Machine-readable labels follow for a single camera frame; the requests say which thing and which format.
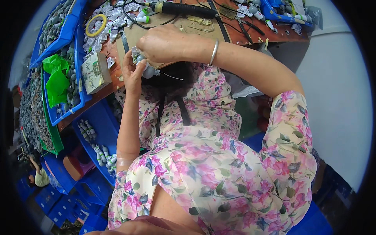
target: green plastic bag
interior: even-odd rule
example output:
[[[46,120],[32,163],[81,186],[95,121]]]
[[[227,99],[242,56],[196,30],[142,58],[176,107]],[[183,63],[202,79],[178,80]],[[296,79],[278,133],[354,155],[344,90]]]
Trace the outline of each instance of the green plastic bag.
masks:
[[[69,80],[63,74],[62,70],[69,69],[68,62],[57,54],[47,57],[43,60],[43,69],[51,74],[46,83],[47,98],[50,108],[67,102],[67,88]]]

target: wooden workbench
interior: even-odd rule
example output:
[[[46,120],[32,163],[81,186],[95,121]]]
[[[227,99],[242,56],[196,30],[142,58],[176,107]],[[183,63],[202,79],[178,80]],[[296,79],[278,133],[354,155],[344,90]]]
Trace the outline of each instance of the wooden workbench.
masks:
[[[199,0],[201,3],[206,3],[206,0]],[[230,0],[216,0],[219,4],[226,3],[229,6],[237,9],[237,5],[234,2],[230,2]],[[182,1],[184,4],[190,4],[190,5],[195,5],[197,4],[196,0],[183,0]],[[292,29],[290,29],[290,26],[280,26],[280,25],[275,25],[273,22],[273,25],[275,28],[278,30],[278,34],[275,34],[273,31],[271,31],[264,22],[257,20],[255,17],[253,18],[253,24],[257,26],[259,29],[261,29],[264,33],[265,36],[262,36],[259,34],[257,31],[254,29],[250,29],[248,31],[249,35],[252,38],[253,44],[258,44],[258,37],[260,37],[263,41],[266,40],[266,38],[269,38],[269,42],[309,42],[309,39],[307,37],[306,32],[302,32],[302,35],[299,36],[297,33],[295,33]],[[226,17],[221,18],[224,22],[231,24],[233,27],[236,29],[240,30],[240,26],[237,20],[229,20]],[[251,20],[248,17],[245,17],[244,20],[247,20],[251,22]],[[248,45],[247,39],[244,37],[243,34],[237,32],[233,28],[225,25],[225,28],[227,30],[227,35],[233,44],[238,44],[238,45]],[[285,30],[289,30],[290,35],[287,35],[285,33]],[[67,127],[76,117],[78,117],[81,113],[83,113],[85,110],[99,102],[101,99],[105,98],[109,94],[117,91],[120,87],[124,85],[124,83],[119,79],[121,77],[121,66],[120,62],[122,61],[122,58],[119,58],[119,53],[121,55],[124,55],[124,52],[119,52],[118,47],[116,45],[117,42],[115,43],[110,43],[109,39],[102,44],[102,51],[101,53],[105,54],[108,57],[112,57],[115,59],[115,64],[109,69],[112,83],[108,84],[104,88],[102,88],[99,92],[95,93],[92,95],[92,99],[88,102],[86,102],[85,106],[78,110],[76,113],[68,116],[64,120],[62,120],[60,123],[58,123],[58,129],[59,131],[63,130],[65,127]]]

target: cardboard sheet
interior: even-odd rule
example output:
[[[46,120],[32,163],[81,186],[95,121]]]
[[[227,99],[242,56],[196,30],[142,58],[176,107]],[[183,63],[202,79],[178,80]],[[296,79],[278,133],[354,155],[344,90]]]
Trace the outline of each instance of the cardboard sheet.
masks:
[[[146,23],[140,23],[140,24],[143,24],[147,27],[151,27],[151,26],[154,26],[154,25],[160,25],[161,23],[168,21],[172,17],[173,17],[172,15],[159,13],[159,14],[155,14],[155,15],[150,16],[150,23],[149,24],[146,24]],[[201,30],[198,30],[198,29],[188,27],[188,26],[192,26],[192,27],[199,28],[199,29],[210,29],[211,28],[211,26],[204,26],[204,25],[201,25],[197,22],[194,22],[194,21],[191,21],[191,20],[188,20],[188,19],[184,19],[184,18],[177,18],[174,21],[172,21],[171,23],[173,23],[178,28],[183,28],[183,32],[185,32],[185,33],[198,34],[198,35],[201,35],[203,37],[212,38],[214,40],[218,38],[218,40],[224,41],[222,31],[221,31],[216,19],[212,19],[212,24],[214,26],[213,32],[204,32],[204,31],[201,31]],[[137,25],[133,24],[131,28],[125,27],[124,32],[125,32],[125,35],[126,35],[126,38],[127,38],[127,41],[128,41],[128,46],[129,46],[129,48],[132,48],[132,47],[136,46],[137,41],[147,32],[147,29],[143,29],[143,28],[138,27]],[[122,59],[124,57],[125,50],[124,50],[124,47],[123,47],[123,44],[121,42],[120,37],[117,38],[116,44],[117,44],[117,47],[118,47],[119,57],[120,57],[120,60],[121,60],[120,65],[122,65]],[[154,63],[154,62],[151,62],[149,60],[148,60],[148,62],[150,63],[150,65],[152,65],[155,68],[163,68],[163,67],[171,64],[171,63],[165,63],[165,64]]]

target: woman's left hand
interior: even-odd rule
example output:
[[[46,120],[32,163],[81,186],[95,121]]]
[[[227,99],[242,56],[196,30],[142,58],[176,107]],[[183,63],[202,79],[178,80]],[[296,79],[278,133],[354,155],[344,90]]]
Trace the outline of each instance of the woman's left hand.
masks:
[[[127,96],[141,95],[141,75],[146,66],[146,59],[143,59],[137,66],[133,65],[132,51],[129,50],[123,58],[123,78],[125,93]]]

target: pink floral pattern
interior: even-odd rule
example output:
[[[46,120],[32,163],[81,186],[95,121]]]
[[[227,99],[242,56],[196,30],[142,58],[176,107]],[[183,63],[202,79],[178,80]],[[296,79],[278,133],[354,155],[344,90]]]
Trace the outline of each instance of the pink floral pattern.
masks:
[[[241,117],[219,69],[195,69],[197,83],[184,98],[195,125],[183,126],[173,102],[165,107],[156,138],[158,107],[141,98],[140,139],[152,150],[117,173],[109,229],[148,215],[159,184],[205,233],[287,233],[310,206],[316,174],[305,98],[288,91],[274,99],[256,153],[237,140]]]

